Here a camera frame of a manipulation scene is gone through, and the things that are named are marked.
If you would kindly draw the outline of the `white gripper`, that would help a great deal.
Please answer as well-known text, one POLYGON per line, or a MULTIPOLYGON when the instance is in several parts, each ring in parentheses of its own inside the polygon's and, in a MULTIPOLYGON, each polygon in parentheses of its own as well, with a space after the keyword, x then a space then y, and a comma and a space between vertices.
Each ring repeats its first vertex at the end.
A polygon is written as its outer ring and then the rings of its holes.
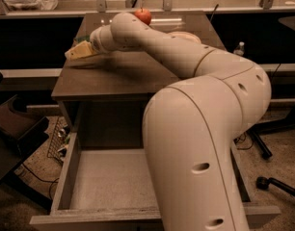
POLYGON ((69 61, 84 59, 96 55, 97 52, 94 49, 100 53, 108 53, 118 49, 109 25, 93 30, 90 34, 90 42, 84 40, 77 43, 65 53, 65 56, 69 61))

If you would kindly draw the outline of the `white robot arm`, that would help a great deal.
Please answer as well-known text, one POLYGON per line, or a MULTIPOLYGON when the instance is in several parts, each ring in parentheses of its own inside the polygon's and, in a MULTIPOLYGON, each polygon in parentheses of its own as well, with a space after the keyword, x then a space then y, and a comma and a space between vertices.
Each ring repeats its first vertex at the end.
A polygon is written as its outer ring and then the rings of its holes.
POLYGON ((95 64, 117 71, 94 77, 98 96, 155 94, 143 114, 143 152, 85 153, 76 188, 94 203, 150 185, 165 231, 249 231, 230 146, 266 112, 270 81, 256 63, 200 42, 196 23, 164 15, 146 24, 131 13, 86 22, 95 64))

